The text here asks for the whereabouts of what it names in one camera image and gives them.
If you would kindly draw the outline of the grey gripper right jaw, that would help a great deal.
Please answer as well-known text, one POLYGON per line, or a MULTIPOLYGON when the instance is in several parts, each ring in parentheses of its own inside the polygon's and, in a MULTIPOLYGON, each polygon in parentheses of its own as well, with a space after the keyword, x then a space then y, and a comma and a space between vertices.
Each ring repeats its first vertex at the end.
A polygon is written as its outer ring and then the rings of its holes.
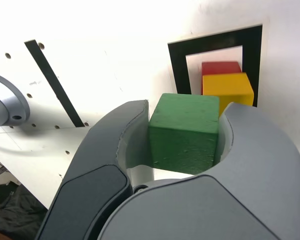
POLYGON ((220 162, 124 201, 100 240, 300 240, 300 153, 258 108, 220 117, 220 162))

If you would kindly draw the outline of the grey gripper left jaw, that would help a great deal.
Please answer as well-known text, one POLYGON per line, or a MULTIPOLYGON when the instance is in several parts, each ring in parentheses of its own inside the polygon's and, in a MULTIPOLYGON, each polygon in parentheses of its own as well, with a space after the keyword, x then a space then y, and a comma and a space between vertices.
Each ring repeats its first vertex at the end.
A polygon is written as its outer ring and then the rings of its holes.
POLYGON ((149 103, 126 102, 91 127, 37 234, 39 240, 95 240, 135 186, 154 179, 149 103))

